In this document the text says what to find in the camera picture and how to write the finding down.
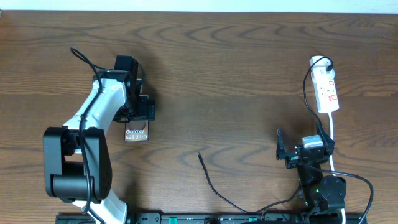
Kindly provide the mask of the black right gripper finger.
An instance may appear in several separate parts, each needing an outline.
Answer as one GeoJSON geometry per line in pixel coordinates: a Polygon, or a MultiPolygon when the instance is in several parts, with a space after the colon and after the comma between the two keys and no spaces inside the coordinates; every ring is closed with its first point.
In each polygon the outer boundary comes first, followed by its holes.
{"type": "Polygon", "coordinates": [[[277,149],[276,149],[276,158],[278,160],[285,159],[286,157],[286,151],[285,151],[285,145],[284,145],[284,140],[282,137],[282,131],[280,129],[277,130],[277,149]]]}
{"type": "Polygon", "coordinates": [[[335,142],[334,140],[331,139],[329,135],[325,132],[323,129],[322,125],[320,123],[316,124],[316,129],[318,135],[321,137],[321,140],[323,142],[324,148],[326,150],[326,155],[330,156],[333,154],[333,151],[335,149],[335,142]]]}

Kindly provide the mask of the grey Galaxy smartphone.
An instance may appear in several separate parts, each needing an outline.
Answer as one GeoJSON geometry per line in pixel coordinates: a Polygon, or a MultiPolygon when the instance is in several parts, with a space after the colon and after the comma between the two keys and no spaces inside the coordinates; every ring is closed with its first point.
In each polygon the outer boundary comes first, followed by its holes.
{"type": "Polygon", "coordinates": [[[147,142],[149,140],[149,122],[130,121],[125,124],[124,133],[126,142],[147,142]]]}

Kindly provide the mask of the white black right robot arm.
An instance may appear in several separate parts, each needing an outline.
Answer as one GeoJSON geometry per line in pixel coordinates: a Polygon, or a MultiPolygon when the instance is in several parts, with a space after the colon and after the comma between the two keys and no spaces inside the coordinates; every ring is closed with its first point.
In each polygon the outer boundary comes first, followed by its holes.
{"type": "Polygon", "coordinates": [[[276,158],[284,160],[287,169],[297,169],[302,196],[308,206],[304,218],[338,213],[345,207],[346,181],[334,175],[323,175],[320,165],[329,161],[335,142],[317,124],[317,134],[302,138],[293,151],[286,150],[282,131],[277,131],[276,158]]]}

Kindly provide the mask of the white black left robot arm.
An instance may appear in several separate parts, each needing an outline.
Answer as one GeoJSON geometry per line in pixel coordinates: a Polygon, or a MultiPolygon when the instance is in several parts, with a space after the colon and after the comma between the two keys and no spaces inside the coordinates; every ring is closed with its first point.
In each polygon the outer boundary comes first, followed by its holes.
{"type": "Polygon", "coordinates": [[[100,70],[76,114],[43,135],[48,196],[71,203],[95,223],[131,223],[126,202],[111,188],[113,172],[106,133],[113,121],[152,120],[154,105],[141,94],[137,72],[100,70]]]}

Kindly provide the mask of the white power strip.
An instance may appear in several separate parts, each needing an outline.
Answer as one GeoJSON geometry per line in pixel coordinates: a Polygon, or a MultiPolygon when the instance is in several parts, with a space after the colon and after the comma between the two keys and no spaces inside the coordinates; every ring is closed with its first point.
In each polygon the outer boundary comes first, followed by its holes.
{"type": "Polygon", "coordinates": [[[318,112],[331,114],[339,109],[332,61],[316,55],[310,59],[310,66],[318,112]]]}

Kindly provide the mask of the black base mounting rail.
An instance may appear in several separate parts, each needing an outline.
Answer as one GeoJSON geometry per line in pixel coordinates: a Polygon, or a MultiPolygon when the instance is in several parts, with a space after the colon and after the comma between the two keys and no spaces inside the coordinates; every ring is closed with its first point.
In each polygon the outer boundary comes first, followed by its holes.
{"type": "MultiPolygon", "coordinates": [[[[309,223],[341,223],[339,216],[312,215],[309,223]]],[[[359,223],[361,215],[347,214],[346,223],[359,223]]],[[[83,224],[96,223],[89,215],[57,215],[56,224],[83,224]]],[[[127,217],[126,223],[136,224],[238,224],[238,223],[306,223],[303,215],[288,213],[267,213],[261,215],[177,215],[158,213],[138,213],[127,217]]]]}

